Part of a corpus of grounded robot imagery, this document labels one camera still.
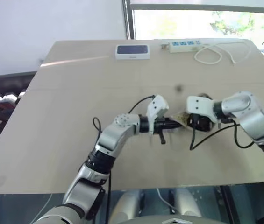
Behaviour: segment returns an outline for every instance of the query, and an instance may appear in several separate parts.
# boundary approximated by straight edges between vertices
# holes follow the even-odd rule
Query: tabletop
[[[201,39],[230,42],[229,39]],[[97,131],[141,98],[162,95],[166,116],[185,110],[186,98],[206,93],[221,100],[240,90],[251,91],[264,106],[264,56],[248,40],[224,44],[222,60],[205,65],[195,52],[171,54],[161,40],[56,42],[0,136],[0,194],[64,193],[92,150]],[[150,46],[150,60],[116,60],[117,44]],[[204,60],[218,56],[206,50]],[[149,102],[133,112],[145,114]],[[198,133],[196,142],[208,133]],[[179,129],[130,138],[112,170],[112,189],[264,182],[264,153],[257,146],[239,149],[229,129],[189,151],[192,132]],[[239,130],[241,144],[251,140]]]

